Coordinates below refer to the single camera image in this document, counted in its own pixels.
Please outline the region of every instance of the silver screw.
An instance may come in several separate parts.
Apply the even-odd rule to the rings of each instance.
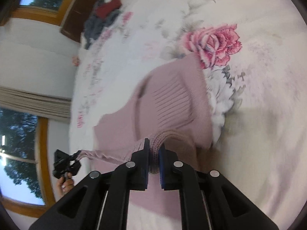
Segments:
[[[92,172],[90,173],[90,178],[95,179],[95,178],[97,178],[99,175],[100,175],[100,173],[99,173],[98,171],[92,171]]]
[[[134,166],[135,166],[135,162],[130,161],[126,163],[127,168],[133,168]]]
[[[220,173],[217,170],[211,170],[210,171],[210,176],[212,177],[218,177]]]
[[[174,166],[177,167],[177,168],[180,168],[180,167],[183,166],[183,162],[181,162],[181,161],[176,161],[176,162],[174,162]]]

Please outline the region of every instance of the floral bedsheet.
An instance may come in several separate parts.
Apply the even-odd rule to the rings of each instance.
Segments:
[[[290,0],[122,4],[77,72],[71,152],[93,149],[92,127],[124,106],[148,72],[198,53],[214,127],[203,169],[220,170],[287,229],[307,199],[307,26],[295,6]]]

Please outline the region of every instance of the white wall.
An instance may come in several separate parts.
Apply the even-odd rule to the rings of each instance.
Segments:
[[[59,27],[43,22],[11,18],[0,27],[0,85],[34,93],[72,97],[76,67],[72,56],[79,43],[59,33]],[[56,179],[52,177],[56,149],[69,153],[69,124],[49,120],[48,163],[56,200]],[[36,218],[8,211],[21,230],[28,230]]]

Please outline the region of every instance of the beige curtain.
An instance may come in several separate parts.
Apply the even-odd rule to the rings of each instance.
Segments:
[[[70,121],[71,99],[0,86],[0,107],[62,122]]]

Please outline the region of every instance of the wooden window frame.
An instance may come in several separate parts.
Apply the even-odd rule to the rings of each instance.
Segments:
[[[12,18],[29,19],[60,26],[73,0],[63,0],[59,10],[52,12],[39,7],[21,6],[12,14]]]
[[[48,165],[48,119],[39,117],[36,127],[35,137],[35,161],[37,179],[40,185],[41,194],[45,205],[34,205],[30,203],[23,203],[14,199],[0,196],[0,201],[3,206],[12,212],[39,218],[44,214],[53,204],[55,198],[50,181],[49,165]]]

